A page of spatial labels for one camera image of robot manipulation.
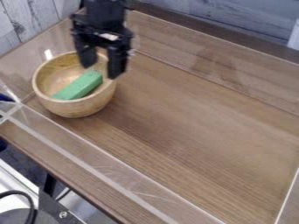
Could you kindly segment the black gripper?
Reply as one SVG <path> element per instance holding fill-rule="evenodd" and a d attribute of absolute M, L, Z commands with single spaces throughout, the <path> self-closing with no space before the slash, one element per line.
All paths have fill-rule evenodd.
<path fill-rule="evenodd" d="M 84 68 L 98 62 L 96 46 L 107 48 L 107 77 L 114 80 L 127 71 L 134 33 L 126 27 L 127 0 L 84 0 L 86 13 L 72 14 L 75 49 Z"/>

